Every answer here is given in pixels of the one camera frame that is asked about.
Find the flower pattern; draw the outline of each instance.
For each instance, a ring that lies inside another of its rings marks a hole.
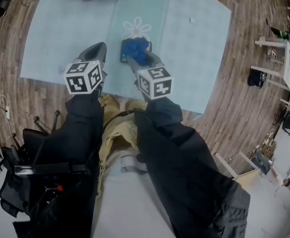
[[[135,17],[134,19],[134,24],[125,21],[123,23],[123,27],[127,30],[124,34],[123,34],[123,39],[128,39],[128,38],[137,38],[137,37],[145,37],[147,41],[150,42],[150,37],[148,34],[146,34],[147,32],[149,32],[151,30],[151,25],[149,24],[145,24],[145,25],[141,25],[142,24],[142,19],[141,17]]]

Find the black bag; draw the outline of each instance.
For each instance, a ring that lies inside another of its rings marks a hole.
[[[267,73],[250,69],[250,73],[248,76],[247,84],[249,86],[258,86],[259,88],[262,88],[264,85],[264,82],[266,81]]]

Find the white desk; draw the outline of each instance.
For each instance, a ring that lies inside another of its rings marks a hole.
[[[269,69],[265,69],[265,68],[261,68],[261,67],[257,67],[257,66],[251,66],[250,68],[262,71],[264,73],[267,73],[267,74],[270,74],[273,76],[281,77],[287,86],[284,86],[284,85],[282,85],[278,82],[275,82],[273,80],[270,80],[270,79],[267,79],[266,82],[277,85],[281,88],[284,88],[284,89],[290,91],[290,44],[289,44],[289,42],[284,44],[284,43],[277,43],[277,42],[255,41],[255,44],[285,49],[285,58],[284,58],[284,62],[283,62],[283,69],[281,72],[276,72],[273,70],[269,70]]]

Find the pant leg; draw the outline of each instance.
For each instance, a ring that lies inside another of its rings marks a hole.
[[[183,120],[181,107],[166,97],[149,101],[146,113],[156,127],[180,123]]]
[[[119,101],[112,95],[102,96],[100,103],[102,107],[105,107],[103,124],[106,124],[110,119],[120,113]]]
[[[142,109],[146,110],[147,102],[138,100],[129,100],[125,104],[125,110]]]
[[[263,172],[265,175],[267,174],[265,167],[256,158],[253,158],[251,161],[261,170],[261,172]]]
[[[265,174],[267,174],[270,170],[270,164],[269,164],[269,161],[268,159],[262,154],[262,152],[258,149],[256,151],[256,156],[255,158],[261,162],[261,165],[264,167],[265,169]]]

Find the person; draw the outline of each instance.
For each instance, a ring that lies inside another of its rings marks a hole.
[[[203,138],[181,123],[179,105],[98,97],[66,102],[62,127],[40,145],[32,165],[84,164],[86,172],[70,176],[73,186],[69,177],[54,176],[48,189],[30,180],[22,204],[30,221],[13,223],[19,238],[245,236],[250,195],[219,173]]]
[[[281,187],[288,187],[290,185],[290,179],[283,179],[280,174],[276,172],[273,166],[269,163],[268,159],[263,155],[260,150],[260,145],[257,145],[254,149],[255,156],[251,158],[251,161],[261,170],[270,183],[276,187],[276,191]]]

